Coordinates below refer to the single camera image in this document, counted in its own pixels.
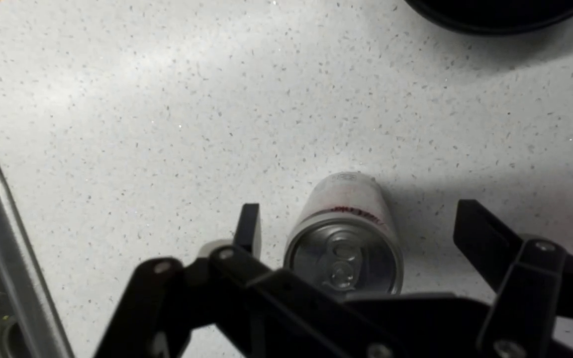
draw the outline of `countertop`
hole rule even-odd
[[[336,170],[385,188],[403,292],[487,300],[451,244],[457,198],[573,252],[573,19],[471,37],[401,0],[5,0],[0,162],[75,355],[137,262],[190,262],[242,202],[278,266]],[[212,329],[188,353],[234,355]]]

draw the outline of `bolt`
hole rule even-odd
[[[232,248],[222,248],[222,250],[218,252],[218,258],[220,258],[220,260],[228,260],[232,254],[234,254]]]
[[[495,339],[493,349],[497,351],[499,358],[527,358],[523,345],[519,345],[513,339]]]
[[[391,349],[383,343],[370,343],[368,358],[393,358]]]
[[[171,262],[169,260],[161,260],[161,262],[157,262],[155,266],[153,266],[153,272],[155,274],[163,274],[163,272],[167,272],[171,268]]]
[[[551,252],[551,250],[557,248],[555,244],[545,242],[545,240],[537,240],[535,246],[537,246],[539,250],[543,250],[543,252]]]

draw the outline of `can top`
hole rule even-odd
[[[308,224],[292,238],[284,266],[334,296],[397,288],[397,256],[372,224],[338,216]]]

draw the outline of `aluminum can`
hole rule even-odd
[[[310,192],[284,266],[332,296],[399,292],[401,252],[379,184],[336,172]]]

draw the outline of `black bowl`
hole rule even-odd
[[[427,19],[465,33],[523,33],[573,15],[573,0],[407,0]]]

